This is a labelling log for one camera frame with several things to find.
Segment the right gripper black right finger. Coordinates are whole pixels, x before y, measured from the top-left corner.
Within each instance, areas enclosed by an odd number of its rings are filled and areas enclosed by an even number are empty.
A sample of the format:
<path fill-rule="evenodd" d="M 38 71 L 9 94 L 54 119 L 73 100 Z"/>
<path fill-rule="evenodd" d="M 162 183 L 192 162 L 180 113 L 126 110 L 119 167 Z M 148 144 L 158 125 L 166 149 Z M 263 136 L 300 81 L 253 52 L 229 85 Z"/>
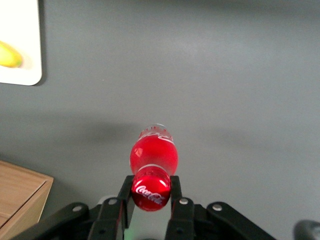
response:
<path fill-rule="evenodd" d="M 183 196 L 180 178 L 171 176 L 171 215 L 167 224 L 166 240 L 193 240 L 194 230 L 194 202 Z"/>

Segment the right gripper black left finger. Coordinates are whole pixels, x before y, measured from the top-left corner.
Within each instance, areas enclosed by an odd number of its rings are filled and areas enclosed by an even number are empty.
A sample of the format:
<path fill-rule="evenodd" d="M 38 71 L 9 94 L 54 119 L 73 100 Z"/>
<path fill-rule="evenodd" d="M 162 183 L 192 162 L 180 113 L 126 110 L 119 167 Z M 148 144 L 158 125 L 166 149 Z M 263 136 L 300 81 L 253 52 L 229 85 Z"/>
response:
<path fill-rule="evenodd" d="M 106 199 L 93 222 L 88 235 L 89 240 L 123 240 L 129 228 L 135 203 L 131 188 L 134 177 L 128 175 L 116 197 Z"/>

